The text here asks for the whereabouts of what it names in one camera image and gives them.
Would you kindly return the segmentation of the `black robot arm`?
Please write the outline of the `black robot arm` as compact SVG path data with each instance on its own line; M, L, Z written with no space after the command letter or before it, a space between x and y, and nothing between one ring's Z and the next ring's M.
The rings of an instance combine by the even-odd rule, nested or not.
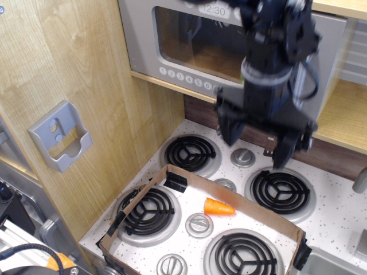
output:
M295 151L307 150L318 126L295 105L292 71L302 65L319 81L307 58L320 36L311 17L311 1L229 1L240 10L246 39L242 89L217 88L214 105L222 137L233 145L246 125L277 138L272 154L282 169Z

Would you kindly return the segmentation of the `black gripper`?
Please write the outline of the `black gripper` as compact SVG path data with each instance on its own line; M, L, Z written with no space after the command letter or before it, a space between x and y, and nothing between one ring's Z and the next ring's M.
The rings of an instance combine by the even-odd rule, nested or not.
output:
M273 168L284 168L295 151L308 150L312 134L318 128L311 115L300 110L299 104L318 93L318 76L308 61L303 69L314 81L314 89L305 96L296 92L297 68L286 68L278 74L261 73L243 62L242 88L219 86L214 109L224 142L232 146L246 125L278 138L273 154Z

